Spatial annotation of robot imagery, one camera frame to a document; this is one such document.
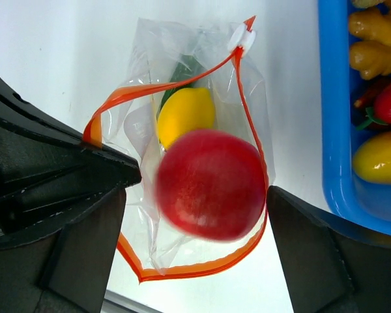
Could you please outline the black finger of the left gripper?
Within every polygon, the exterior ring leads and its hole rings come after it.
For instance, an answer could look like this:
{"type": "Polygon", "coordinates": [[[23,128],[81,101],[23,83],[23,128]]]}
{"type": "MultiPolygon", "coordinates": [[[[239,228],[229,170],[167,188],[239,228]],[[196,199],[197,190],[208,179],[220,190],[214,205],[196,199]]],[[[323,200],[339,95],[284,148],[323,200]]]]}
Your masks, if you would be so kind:
{"type": "Polygon", "coordinates": [[[0,250],[43,239],[140,181],[135,159],[83,142],[0,78],[0,250]]]}

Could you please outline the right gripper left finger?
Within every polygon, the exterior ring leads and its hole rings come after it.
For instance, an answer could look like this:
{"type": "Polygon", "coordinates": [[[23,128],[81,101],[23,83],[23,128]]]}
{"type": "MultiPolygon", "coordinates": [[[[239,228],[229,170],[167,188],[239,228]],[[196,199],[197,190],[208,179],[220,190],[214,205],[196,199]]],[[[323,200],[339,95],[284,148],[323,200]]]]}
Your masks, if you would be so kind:
{"type": "Polygon", "coordinates": [[[0,312],[100,312],[125,204],[113,190],[56,234],[0,250],[0,312]]]}

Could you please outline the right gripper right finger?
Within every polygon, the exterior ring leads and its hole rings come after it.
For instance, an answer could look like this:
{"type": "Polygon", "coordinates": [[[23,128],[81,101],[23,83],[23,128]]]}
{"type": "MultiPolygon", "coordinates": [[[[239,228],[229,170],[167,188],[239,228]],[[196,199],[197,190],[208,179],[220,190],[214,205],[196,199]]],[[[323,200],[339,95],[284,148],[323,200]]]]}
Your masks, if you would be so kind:
{"type": "Polygon", "coordinates": [[[270,226],[295,312],[391,312],[391,236],[268,190],[270,226]]]}

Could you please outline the red toy apple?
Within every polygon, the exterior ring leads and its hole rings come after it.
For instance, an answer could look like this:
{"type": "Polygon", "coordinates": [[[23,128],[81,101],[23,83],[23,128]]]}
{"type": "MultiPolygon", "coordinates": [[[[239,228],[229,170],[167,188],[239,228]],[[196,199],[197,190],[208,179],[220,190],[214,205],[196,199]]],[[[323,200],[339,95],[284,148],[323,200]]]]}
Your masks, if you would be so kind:
{"type": "Polygon", "coordinates": [[[174,143],[155,175],[154,197],[178,229],[214,241],[244,237],[258,222],[267,184],[250,143],[218,130],[196,130],[174,143]]]}

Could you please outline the yellow toy lemon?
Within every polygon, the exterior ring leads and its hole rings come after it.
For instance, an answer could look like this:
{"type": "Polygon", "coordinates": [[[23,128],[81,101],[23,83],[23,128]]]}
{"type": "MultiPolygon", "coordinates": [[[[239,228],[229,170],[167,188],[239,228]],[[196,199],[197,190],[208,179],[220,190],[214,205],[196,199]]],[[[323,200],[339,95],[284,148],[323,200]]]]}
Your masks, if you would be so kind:
{"type": "Polygon", "coordinates": [[[215,105],[210,90],[187,87],[171,95],[157,120],[158,139],[164,149],[181,136],[193,130],[213,128],[216,120],[215,105]]]}

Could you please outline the clear zip top bag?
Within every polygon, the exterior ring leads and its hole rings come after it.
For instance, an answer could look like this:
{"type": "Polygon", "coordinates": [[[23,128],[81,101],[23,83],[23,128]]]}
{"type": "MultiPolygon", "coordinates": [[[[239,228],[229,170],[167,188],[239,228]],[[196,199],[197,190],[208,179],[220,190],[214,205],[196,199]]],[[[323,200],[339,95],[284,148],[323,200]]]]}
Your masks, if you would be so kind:
{"type": "Polygon", "coordinates": [[[265,232],[275,171],[253,23],[140,19],[126,80],[83,131],[138,160],[117,250],[140,282],[225,271],[265,232]]]}

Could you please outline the blue plastic bin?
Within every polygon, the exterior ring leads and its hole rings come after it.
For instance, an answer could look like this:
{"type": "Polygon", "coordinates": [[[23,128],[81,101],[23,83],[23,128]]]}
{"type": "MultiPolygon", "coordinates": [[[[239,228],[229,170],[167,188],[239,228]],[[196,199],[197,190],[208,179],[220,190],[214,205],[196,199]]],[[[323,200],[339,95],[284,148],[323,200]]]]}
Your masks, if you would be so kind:
{"type": "Polygon", "coordinates": [[[330,210],[351,222],[391,235],[391,186],[358,178],[351,157],[374,131],[357,130],[351,121],[351,96],[363,88],[349,66],[349,1],[318,1],[321,61],[323,190],[330,210]]]}

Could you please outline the yellow toy mango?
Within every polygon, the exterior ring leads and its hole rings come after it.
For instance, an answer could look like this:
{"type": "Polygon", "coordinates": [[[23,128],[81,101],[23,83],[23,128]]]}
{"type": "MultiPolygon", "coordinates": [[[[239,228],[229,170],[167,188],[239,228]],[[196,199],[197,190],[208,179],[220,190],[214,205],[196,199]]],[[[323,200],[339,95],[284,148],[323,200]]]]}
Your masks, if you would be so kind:
{"type": "Polygon", "coordinates": [[[391,131],[364,142],[353,155],[352,168],[364,181],[391,185],[391,131]]]}

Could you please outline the red toy chili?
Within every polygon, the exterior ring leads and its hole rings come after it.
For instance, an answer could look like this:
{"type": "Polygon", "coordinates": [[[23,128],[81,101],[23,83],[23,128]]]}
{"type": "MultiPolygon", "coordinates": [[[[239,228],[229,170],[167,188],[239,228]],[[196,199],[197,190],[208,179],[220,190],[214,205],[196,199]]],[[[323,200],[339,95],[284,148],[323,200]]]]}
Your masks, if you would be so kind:
{"type": "Polygon", "coordinates": [[[391,130],[391,77],[376,78],[351,97],[351,120],[359,130],[391,130]]]}

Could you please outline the yellow toy ginger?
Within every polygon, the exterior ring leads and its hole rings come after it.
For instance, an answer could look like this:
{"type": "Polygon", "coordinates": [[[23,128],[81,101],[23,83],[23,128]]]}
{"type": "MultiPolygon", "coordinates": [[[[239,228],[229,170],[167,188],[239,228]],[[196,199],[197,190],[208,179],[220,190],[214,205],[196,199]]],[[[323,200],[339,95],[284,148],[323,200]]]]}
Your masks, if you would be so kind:
{"type": "Polygon", "coordinates": [[[364,80],[391,74],[391,1],[352,1],[349,34],[358,39],[349,47],[350,67],[364,80]]]}

